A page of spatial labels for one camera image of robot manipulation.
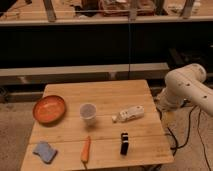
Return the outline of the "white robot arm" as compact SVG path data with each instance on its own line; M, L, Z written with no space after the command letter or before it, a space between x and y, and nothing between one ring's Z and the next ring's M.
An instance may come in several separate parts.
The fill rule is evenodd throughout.
M213 89L204 84L206 77L205 68L197 63L169 71L164 78L166 87L157 96L158 108L176 110L187 99L213 117Z

